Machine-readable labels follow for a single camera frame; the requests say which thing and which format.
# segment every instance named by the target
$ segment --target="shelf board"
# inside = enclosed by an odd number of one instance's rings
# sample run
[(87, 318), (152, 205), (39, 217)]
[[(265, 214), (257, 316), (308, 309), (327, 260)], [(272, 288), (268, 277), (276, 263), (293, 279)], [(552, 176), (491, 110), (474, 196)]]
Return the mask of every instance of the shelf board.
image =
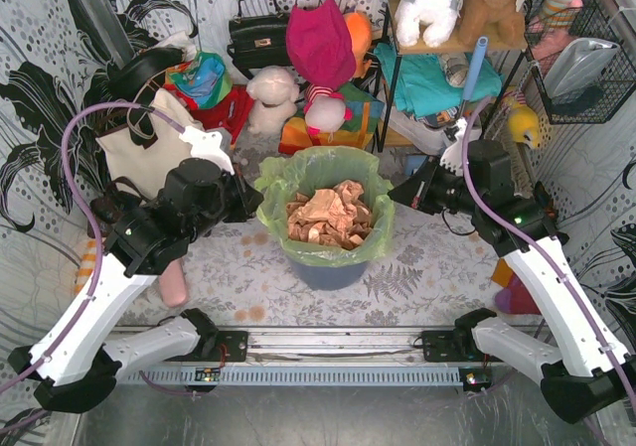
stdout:
[[(391, 11), (391, 24), (394, 34), (396, 33), (396, 11), (398, 10), (399, 0), (389, 0), (389, 10)], [(401, 56), (414, 56), (421, 54), (454, 54), (457, 52), (472, 53), (474, 46), (465, 46), (459, 42), (457, 27), (450, 36), (450, 39), (439, 47), (429, 47), (421, 39), (421, 32), (424, 26), (420, 26), (420, 35), (417, 44), (411, 47), (402, 47), (396, 40), (397, 53)], [(486, 24), (484, 28), (484, 36), (488, 37), (489, 51), (524, 51), (528, 44), (523, 37), (512, 46), (504, 44), (497, 33), (497, 27), (494, 24)]]

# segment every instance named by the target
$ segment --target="white tote bag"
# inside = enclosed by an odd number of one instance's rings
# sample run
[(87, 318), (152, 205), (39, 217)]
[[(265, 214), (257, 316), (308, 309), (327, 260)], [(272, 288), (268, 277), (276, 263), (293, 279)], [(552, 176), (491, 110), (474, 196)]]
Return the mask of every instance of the white tote bag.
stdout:
[[(201, 122), (192, 118), (179, 100), (164, 88), (157, 90), (151, 106), (183, 126), (191, 125), (203, 130)], [(106, 154), (110, 178), (114, 180), (125, 176), (142, 195), (153, 199), (163, 188), (168, 172), (186, 158), (191, 158), (192, 145), (181, 141), (179, 133), (161, 118), (151, 114), (150, 119), (157, 139), (148, 148), (131, 141), (127, 126), (104, 133), (97, 142)]]

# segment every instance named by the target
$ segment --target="brown teddy bear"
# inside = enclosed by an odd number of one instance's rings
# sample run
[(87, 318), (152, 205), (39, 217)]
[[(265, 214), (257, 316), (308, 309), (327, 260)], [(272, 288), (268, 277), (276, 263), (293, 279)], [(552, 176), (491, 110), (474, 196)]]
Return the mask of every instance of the brown teddy bear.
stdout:
[(496, 23), (501, 40), (510, 46), (523, 39), (525, 22), (517, 0), (464, 0), (459, 19), (459, 40), (473, 46), (487, 23)]

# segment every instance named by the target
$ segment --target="blue stick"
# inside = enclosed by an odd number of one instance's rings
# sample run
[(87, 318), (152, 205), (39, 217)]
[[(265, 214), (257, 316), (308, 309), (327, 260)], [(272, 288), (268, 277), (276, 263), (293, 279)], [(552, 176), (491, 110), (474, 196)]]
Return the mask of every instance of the blue stick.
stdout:
[(470, 67), (468, 68), (468, 77), (466, 78), (464, 93), (462, 95), (462, 99), (464, 101), (470, 101), (473, 97), (473, 91), (475, 91), (475, 85), (477, 84), (477, 78), (481, 71), (481, 65), (484, 62), (484, 57), (486, 57), (486, 49), (488, 49), (488, 38), (482, 36), (477, 41), (477, 44), (475, 44), (473, 58), (471, 59)]

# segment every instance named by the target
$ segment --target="colorful bag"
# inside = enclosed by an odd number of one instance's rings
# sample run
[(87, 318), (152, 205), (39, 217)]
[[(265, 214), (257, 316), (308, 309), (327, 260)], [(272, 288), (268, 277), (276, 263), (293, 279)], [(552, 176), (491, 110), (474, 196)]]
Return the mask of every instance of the colorful bag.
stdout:
[(192, 110), (190, 114), (201, 121), (206, 131), (225, 128), (232, 136), (232, 145), (237, 142), (247, 122), (254, 100), (247, 94), (245, 85), (235, 85), (221, 103), (209, 110)]
[(199, 52), (193, 61), (168, 69), (164, 87), (185, 100), (188, 109), (205, 110), (230, 93), (232, 80), (220, 56)]
[(291, 9), (287, 53), (298, 73), (319, 86), (337, 90), (354, 75), (351, 36), (336, 1), (309, 11), (297, 4)]

